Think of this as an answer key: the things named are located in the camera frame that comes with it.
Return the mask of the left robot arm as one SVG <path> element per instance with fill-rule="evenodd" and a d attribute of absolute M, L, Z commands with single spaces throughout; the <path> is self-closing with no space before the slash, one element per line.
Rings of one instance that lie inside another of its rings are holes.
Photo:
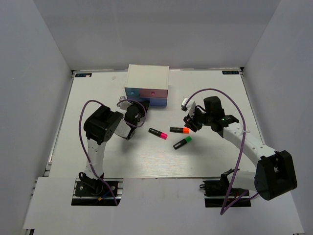
<path fill-rule="evenodd" d="M 92 195 L 99 195 L 103 191 L 104 183 L 101 180 L 104 177 L 103 158 L 107 142 L 114 134 L 126 140 L 131 139 L 136 129 L 144 124 L 150 102 L 122 99 L 117 106 L 126 113 L 113 112 L 101 104 L 83 126 L 88 141 L 88 147 L 84 150 L 88 157 L 86 168 L 79 173 L 79 178 Z"/>

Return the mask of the purple-blue wide drawer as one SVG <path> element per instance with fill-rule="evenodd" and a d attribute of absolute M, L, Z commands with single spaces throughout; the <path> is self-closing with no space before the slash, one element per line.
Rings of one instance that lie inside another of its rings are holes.
<path fill-rule="evenodd" d="M 166 107 L 167 106 L 167 99 L 166 98 L 148 98 L 150 106 L 155 107 Z"/>

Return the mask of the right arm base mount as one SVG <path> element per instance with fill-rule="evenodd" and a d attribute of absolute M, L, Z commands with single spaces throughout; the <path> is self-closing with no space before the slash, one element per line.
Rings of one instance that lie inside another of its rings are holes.
<path fill-rule="evenodd" d="M 226 196 L 227 189 L 225 189 L 220 180 L 211 179 L 205 180 L 199 185 L 200 190 L 204 193 L 204 202 L 206 208 L 221 208 Z M 245 190 L 241 188 L 233 188 L 230 191 L 226 206 L 228 206 L 232 201 L 237 199 Z M 251 207 L 251 202 L 249 200 L 249 192 L 243 196 L 238 202 L 236 202 L 232 207 Z"/>

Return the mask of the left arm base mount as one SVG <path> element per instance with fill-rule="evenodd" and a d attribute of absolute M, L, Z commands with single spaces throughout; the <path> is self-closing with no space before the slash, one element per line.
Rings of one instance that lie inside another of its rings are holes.
<path fill-rule="evenodd" d="M 115 200 L 107 185 L 103 184 L 98 189 L 92 189 L 76 179 L 71 200 L 72 206 L 105 206 L 115 207 L 120 203 L 123 192 L 123 179 L 106 179 L 114 193 Z"/>

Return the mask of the light blue small drawer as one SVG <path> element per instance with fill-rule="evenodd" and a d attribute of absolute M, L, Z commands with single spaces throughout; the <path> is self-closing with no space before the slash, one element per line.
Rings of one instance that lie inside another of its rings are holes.
<path fill-rule="evenodd" d="M 140 97 L 140 89 L 139 88 L 129 88 L 125 87 L 126 96 L 129 97 Z"/>

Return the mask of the green cap highlighter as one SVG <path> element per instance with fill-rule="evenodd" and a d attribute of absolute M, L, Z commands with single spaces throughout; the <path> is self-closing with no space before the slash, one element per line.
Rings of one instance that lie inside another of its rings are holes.
<path fill-rule="evenodd" d="M 177 150 L 177 149 L 183 147 L 184 145 L 188 144 L 191 140 L 192 140 L 192 138 L 190 136 L 188 136 L 188 137 L 180 140 L 178 143 L 174 144 L 173 148 L 175 150 Z"/>

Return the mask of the pink cap highlighter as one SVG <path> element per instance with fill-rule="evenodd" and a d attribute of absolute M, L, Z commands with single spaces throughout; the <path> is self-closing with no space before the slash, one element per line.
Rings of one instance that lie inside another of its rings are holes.
<path fill-rule="evenodd" d="M 168 135 L 166 133 L 163 133 L 163 132 L 161 132 L 159 130 L 156 130 L 156 129 L 153 129 L 153 128 L 150 128 L 148 130 L 148 132 L 153 134 L 153 135 L 155 135 L 155 136 L 157 136 L 157 137 L 159 137 L 159 138 L 161 138 L 161 139 L 163 139 L 163 140 L 166 140 L 167 137 L 168 137 Z"/>

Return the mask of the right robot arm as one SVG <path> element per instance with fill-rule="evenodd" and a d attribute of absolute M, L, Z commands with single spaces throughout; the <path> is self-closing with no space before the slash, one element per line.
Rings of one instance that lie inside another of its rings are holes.
<path fill-rule="evenodd" d="M 204 107 L 194 100 L 185 98 L 181 104 L 185 127 L 193 132 L 203 126 L 211 127 L 223 139 L 235 145 L 256 167 L 255 172 L 234 171 L 221 174 L 221 190 L 226 195 L 233 195 L 239 188 L 251 190 L 269 201 L 297 188 L 297 179 L 291 154 L 277 151 L 244 130 L 243 124 L 233 115 L 226 115 L 220 99 L 211 96 L 204 99 Z"/>

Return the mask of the pink drawer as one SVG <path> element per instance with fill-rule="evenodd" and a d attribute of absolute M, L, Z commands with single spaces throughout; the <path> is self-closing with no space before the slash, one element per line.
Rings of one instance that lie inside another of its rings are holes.
<path fill-rule="evenodd" d="M 167 98 L 168 90 L 163 89 L 140 89 L 139 95 L 145 98 Z"/>

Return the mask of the orange cap highlighter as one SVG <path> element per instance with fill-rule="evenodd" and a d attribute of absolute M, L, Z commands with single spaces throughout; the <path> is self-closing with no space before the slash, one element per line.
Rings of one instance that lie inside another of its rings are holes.
<path fill-rule="evenodd" d="M 171 133 L 179 133 L 179 134 L 189 134 L 190 129 L 185 127 L 170 127 L 169 131 Z"/>

